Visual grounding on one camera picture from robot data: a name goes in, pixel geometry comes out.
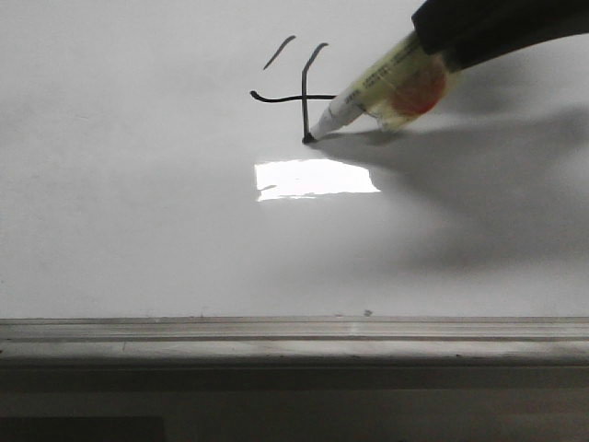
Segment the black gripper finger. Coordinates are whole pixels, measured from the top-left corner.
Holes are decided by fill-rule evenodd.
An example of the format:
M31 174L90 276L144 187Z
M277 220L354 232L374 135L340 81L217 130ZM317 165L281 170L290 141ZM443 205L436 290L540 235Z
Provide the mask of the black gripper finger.
M427 54L461 71L529 46L588 32L587 0L429 0L411 16Z

